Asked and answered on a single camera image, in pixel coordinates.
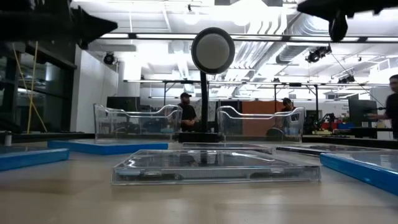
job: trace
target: clear plastic box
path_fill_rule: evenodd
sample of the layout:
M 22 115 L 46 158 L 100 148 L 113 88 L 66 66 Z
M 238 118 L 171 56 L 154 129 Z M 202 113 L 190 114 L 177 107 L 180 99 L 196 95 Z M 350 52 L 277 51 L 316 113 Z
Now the clear plastic box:
M 181 126 L 182 109 L 166 105 L 156 112 L 128 112 L 94 104 L 96 139 L 128 138 L 135 134 L 174 135 Z
M 140 150 L 113 168 L 114 185 L 317 181 L 320 167 L 254 151 Z
M 275 114 L 242 114 L 231 106 L 220 106 L 217 116 L 218 131 L 224 141 L 302 141 L 304 108 Z
M 257 144 L 246 144 L 246 143 L 194 143 L 186 142 L 183 143 L 184 150 L 251 150 L 257 152 L 263 152 L 267 154 L 274 154 L 276 151 L 275 147 L 272 146 L 260 146 Z

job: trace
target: blue object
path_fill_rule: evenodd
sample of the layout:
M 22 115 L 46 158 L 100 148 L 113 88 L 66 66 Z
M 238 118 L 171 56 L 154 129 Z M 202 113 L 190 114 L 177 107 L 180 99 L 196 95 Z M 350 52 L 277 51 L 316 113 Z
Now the blue object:
M 322 153 L 320 160 L 326 167 L 398 195 L 398 152 Z
M 352 122 L 337 124 L 337 129 L 341 129 L 341 130 L 347 130 L 347 129 L 351 129 L 353 127 L 354 127 L 354 123 L 352 123 Z
M 74 140 L 74 141 L 48 141 L 48 147 L 62 147 L 75 152 L 84 152 L 97 155 L 115 155 L 137 152 L 141 149 L 168 149 L 167 142 L 143 142 L 138 143 L 134 141 L 112 140 L 95 141 L 88 140 Z
M 68 149 L 3 146 L 0 147 L 0 170 L 64 161 L 68 158 Z

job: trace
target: window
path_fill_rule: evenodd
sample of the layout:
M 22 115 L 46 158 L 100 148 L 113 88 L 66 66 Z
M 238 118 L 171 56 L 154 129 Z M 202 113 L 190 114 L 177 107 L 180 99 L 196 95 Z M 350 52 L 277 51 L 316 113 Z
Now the window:
M 33 104 L 47 131 L 69 131 L 73 70 L 59 68 L 38 57 L 33 76 L 34 56 L 20 54 L 19 62 L 23 78 L 14 58 L 0 58 L 1 118 L 13 121 L 23 131 L 27 131 L 30 94 L 32 94 Z M 30 130 L 44 131 L 42 122 L 33 107 Z

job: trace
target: cap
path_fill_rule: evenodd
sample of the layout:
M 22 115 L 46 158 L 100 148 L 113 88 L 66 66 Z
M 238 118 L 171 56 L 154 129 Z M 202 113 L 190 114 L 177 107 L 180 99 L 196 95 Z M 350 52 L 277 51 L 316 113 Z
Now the cap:
M 192 95 L 189 95 L 188 93 L 181 93 L 180 98 L 183 97 L 192 97 Z

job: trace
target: person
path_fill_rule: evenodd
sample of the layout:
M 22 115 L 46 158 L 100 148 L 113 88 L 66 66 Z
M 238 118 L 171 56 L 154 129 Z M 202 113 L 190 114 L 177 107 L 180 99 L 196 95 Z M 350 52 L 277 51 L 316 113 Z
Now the person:
M 398 139 L 398 75 L 390 77 L 390 88 L 394 92 L 386 100 L 384 114 L 370 114 L 370 119 L 390 119 L 394 139 Z
M 283 108 L 280 112 L 289 112 L 295 109 L 292 101 L 289 98 L 284 98 L 282 103 L 284 104 L 285 108 Z
M 291 112 L 294 109 L 296 109 L 296 107 L 293 106 L 293 102 L 292 100 L 290 100 L 289 98 L 284 98 L 282 100 L 282 103 L 284 104 L 285 108 L 281 109 L 280 112 Z M 299 120 L 299 115 L 298 114 L 293 114 L 292 116 L 290 116 L 290 120 L 291 121 L 298 121 Z M 292 134 L 295 131 L 291 130 L 290 128 L 290 122 L 288 118 L 283 117 L 282 118 L 282 128 L 284 130 L 285 134 Z
M 178 105 L 182 108 L 182 131 L 196 131 L 198 129 L 198 118 L 195 109 L 190 105 L 190 97 L 191 95 L 188 93 L 182 93 L 180 95 L 181 103 Z

